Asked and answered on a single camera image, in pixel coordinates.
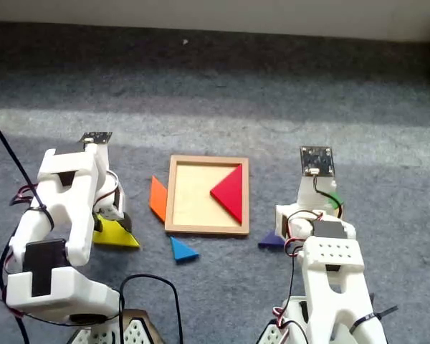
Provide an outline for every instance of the wooden frame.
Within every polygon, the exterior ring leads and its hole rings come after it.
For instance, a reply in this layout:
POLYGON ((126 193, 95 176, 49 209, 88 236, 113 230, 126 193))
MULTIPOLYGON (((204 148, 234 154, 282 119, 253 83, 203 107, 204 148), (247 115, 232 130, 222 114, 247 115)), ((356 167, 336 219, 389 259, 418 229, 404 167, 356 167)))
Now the wooden frame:
POLYGON ((249 159, 216 156, 171 156, 169 170, 168 196, 166 207, 165 230, 168 233, 231 234, 249 233, 249 159), (195 224, 174 224, 174 206, 176 202, 177 170, 179 166, 236 168, 242 164, 242 224, 230 226, 207 226, 195 224))

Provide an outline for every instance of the blue triangle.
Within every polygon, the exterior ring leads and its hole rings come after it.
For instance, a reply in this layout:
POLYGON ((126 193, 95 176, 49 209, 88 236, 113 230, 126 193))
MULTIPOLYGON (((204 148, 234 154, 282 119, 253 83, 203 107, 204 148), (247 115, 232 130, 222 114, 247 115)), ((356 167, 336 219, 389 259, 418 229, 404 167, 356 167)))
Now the blue triangle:
POLYGON ((187 247, 183 242, 171 236, 173 258, 180 262, 181 260, 193 259, 199 256, 199 253, 187 247))
POLYGON ((258 243, 258 247, 283 248, 284 244, 284 239, 282 239, 280 236, 275 235, 274 231, 271 231, 263 238, 262 241, 258 243))

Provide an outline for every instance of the red triangle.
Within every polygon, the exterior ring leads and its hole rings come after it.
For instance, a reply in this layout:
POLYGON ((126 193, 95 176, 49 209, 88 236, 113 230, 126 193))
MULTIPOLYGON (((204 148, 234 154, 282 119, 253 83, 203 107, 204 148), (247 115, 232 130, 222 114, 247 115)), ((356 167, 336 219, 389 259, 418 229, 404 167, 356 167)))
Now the red triangle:
POLYGON ((211 189, 210 194, 242 224, 242 165, 211 189))

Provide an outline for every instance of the purple triangle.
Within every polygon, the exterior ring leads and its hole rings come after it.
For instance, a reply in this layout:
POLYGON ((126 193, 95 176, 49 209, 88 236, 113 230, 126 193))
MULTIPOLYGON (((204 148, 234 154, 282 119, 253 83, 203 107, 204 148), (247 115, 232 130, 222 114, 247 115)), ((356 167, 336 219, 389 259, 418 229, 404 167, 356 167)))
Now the purple triangle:
POLYGON ((284 239, 282 239, 280 236, 275 235, 274 231, 271 231, 266 235, 262 241, 258 243, 258 247, 264 248, 264 247, 283 247, 285 244, 284 239))

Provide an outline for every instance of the green piece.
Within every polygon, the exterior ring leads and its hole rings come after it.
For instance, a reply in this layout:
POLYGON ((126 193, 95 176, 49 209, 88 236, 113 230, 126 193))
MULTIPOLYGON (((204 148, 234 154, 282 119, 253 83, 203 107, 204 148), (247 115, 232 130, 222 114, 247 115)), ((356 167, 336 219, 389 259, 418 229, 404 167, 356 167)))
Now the green piece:
MULTIPOLYGON (((332 193, 330 193, 330 195, 333 196, 335 199, 337 199, 338 202, 341 203, 341 205, 344 204, 343 199, 340 198, 339 195, 336 192, 332 192, 332 193)), ((332 199, 328 198, 328 202, 331 204, 331 206, 333 207, 333 209, 337 209, 338 208, 338 205, 332 199)))

